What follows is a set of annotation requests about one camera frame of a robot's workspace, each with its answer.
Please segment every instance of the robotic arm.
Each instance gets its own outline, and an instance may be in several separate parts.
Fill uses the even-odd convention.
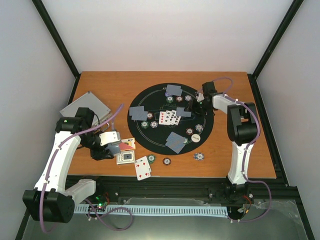
[[[225,197],[234,201],[239,196],[246,195],[248,191],[244,175],[248,177],[249,158],[253,144],[247,150],[245,148],[257,136],[257,125],[245,107],[225,98],[222,93],[218,93],[212,81],[204,83],[202,90],[203,94],[198,93],[197,100],[189,101],[185,110],[199,116],[207,111],[216,110],[227,114],[227,134],[232,143],[232,157],[230,171],[226,178]],[[245,105],[257,116],[256,106],[253,102],[246,102]]]
[[[75,117],[61,117],[56,124],[54,144],[46,167],[33,190],[26,190],[22,200],[32,218],[39,221],[40,195],[44,187],[43,220],[45,222],[68,223],[75,206],[96,192],[96,182],[81,179],[77,184],[65,190],[66,178],[71,160],[79,144],[90,149],[95,160],[112,159],[113,145],[121,142],[116,131],[96,133],[88,132],[69,139],[62,147],[59,144],[71,135],[87,130],[92,126],[94,112],[87,107],[79,107]],[[51,166],[49,177],[46,174],[50,160],[57,151]]]

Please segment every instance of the wooden tabletop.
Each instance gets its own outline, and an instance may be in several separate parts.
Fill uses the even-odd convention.
[[[82,72],[74,100],[91,91],[113,112],[121,103],[123,110],[115,119],[115,127],[122,139],[133,137],[128,129],[127,113],[132,100],[144,89],[161,83],[178,83],[201,89],[203,83],[228,76],[234,80],[228,95],[243,102],[254,102],[246,72]],[[227,79],[215,82],[218,92],[230,85]],[[194,153],[204,153],[203,161],[194,160]],[[213,130],[209,138],[194,151],[171,155],[170,165],[163,164],[165,155],[150,152],[136,142],[135,159],[154,154],[151,165],[153,177],[224,178],[229,172],[232,144],[227,135],[227,115],[215,111]],[[135,176],[133,164],[117,165],[116,159],[95,161],[87,148],[79,149],[72,159],[69,175]],[[248,167],[250,178],[275,178],[275,170],[264,132],[255,143]]]

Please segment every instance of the poker chip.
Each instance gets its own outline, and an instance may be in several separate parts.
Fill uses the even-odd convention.
[[[162,160],[162,162],[163,162],[163,164],[164,165],[170,165],[171,164],[171,159],[170,158],[168,158],[168,157],[165,157],[163,160]]]
[[[148,123],[147,121],[143,121],[143,122],[141,123],[141,127],[142,127],[143,129],[146,129],[146,128],[149,127],[149,123]]]
[[[146,117],[148,119],[152,119],[154,117],[154,114],[152,112],[148,112],[148,114],[146,115]]]
[[[155,129],[156,127],[158,127],[158,123],[157,123],[156,121],[152,121],[152,122],[150,123],[150,126],[151,126],[153,129]]]
[[[172,95],[171,94],[169,94],[167,91],[165,92],[165,94],[164,94],[166,97],[171,97]]]
[[[198,142],[200,142],[200,135],[198,135],[198,134],[193,134],[192,136],[191,136],[191,140],[192,140],[192,142],[194,142],[194,143],[198,143]]]
[[[167,98],[166,98],[166,102],[167,103],[172,103],[174,101],[174,98],[172,97],[172,96],[168,96]]]
[[[189,102],[189,101],[192,99],[192,97],[191,97],[190,95],[186,95],[186,96],[184,97],[184,99],[185,99],[187,102]]]
[[[156,160],[156,156],[153,154],[146,156],[146,158],[148,159],[149,164],[153,164]]]
[[[204,127],[200,124],[195,125],[195,130],[197,130],[199,133],[204,129]]]
[[[183,101],[183,98],[182,98],[182,96],[177,96],[177,97],[175,98],[175,100],[180,103],[180,102]]]
[[[194,160],[202,161],[203,159],[205,159],[205,155],[203,153],[201,153],[201,152],[196,152],[193,155],[193,158],[194,158]]]
[[[192,134],[194,133],[194,131],[193,131],[192,128],[187,128],[187,129],[185,130],[185,132],[186,132],[186,134],[188,134],[188,135],[192,135]]]

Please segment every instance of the black circular felt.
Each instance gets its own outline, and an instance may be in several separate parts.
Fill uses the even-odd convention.
[[[168,84],[181,86],[181,96],[183,98],[182,102],[176,101],[176,96],[173,96],[173,102],[167,103],[165,92]],[[153,113],[153,118],[146,120],[149,123],[148,128],[142,128],[142,121],[132,120],[128,112],[127,121],[132,136],[144,148],[150,150],[151,152],[163,155],[177,155],[177,153],[166,146],[167,137],[171,132],[188,138],[188,143],[180,151],[179,154],[188,153],[199,147],[207,140],[214,126],[214,114],[212,111],[208,112],[207,115],[204,116],[197,116],[192,113],[191,117],[181,117],[178,125],[159,124],[160,112],[176,110],[177,107],[185,108],[188,105],[188,102],[185,100],[185,96],[190,95],[191,97],[196,98],[196,92],[197,90],[193,89],[192,87],[177,83],[162,83],[151,86],[140,92],[139,95],[136,96],[132,101],[130,107],[144,106],[144,111]],[[158,126],[156,128],[152,128],[150,126],[150,123],[153,121],[156,121],[158,123]],[[198,132],[196,130],[197,124],[203,126],[202,132]],[[188,128],[193,129],[193,134],[200,135],[201,139],[199,142],[195,143],[191,141],[191,135],[188,135],[186,133],[186,130]]]

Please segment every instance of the black metal frame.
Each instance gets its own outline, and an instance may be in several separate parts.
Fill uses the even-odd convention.
[[[276,179],[263,179],[272,192],[272,199],[275,200],[295,200],[306,234],[309,239],[315,239],[312,233],[304,206],[302,204],[299,191],[297,187],[289,186],[288,179],[282,164],[276,141],[269,123],[269,119],[265,110],[265,106],[257,84],[257,78],[268,59],[276,48],[281,37],[288,28],[290,22],[297,13],[299,7],[304,0],[293,0],[290,8],[285,14],[281,24],[275,32],[271,42],[267,46],[261,60],[256,66],[252,74],[248,74],[249,83],[255,99],[257,111],[259,113],[261,124],[264,130],[266,142],[273,162]],[[68,64],[72,74],[75,77],[74,86],[68,103],[71,103],[81,74],[78,72],[71,56],[69,55],[66,46],[64,45],[57,29],[55,28],[44,4],[41,0],[32,0],[40,16],[42,17],[45,25],[47,26],[52,38],[57,44],[61,54],[63,55],[66,63]],[[83,176],[68,176],[66,187],[71,187]],[[96,177],[108,189],[110,200],[118,202],[122,199],[129,198],[182,198],[182,199],[198,199],[208,203],[220,203],[224,206],[231,204],[225,202],[220,196],[219,192],[223,188],[225,180],[223,178],[148,178],[143,182],[138,182],[135,177]],[[261,184],[250,184],[250,191],[256,199],[268,199],[269,195],[266,188]],[[22,239],[25,231],[29,214],[26,212],[16,239]]]

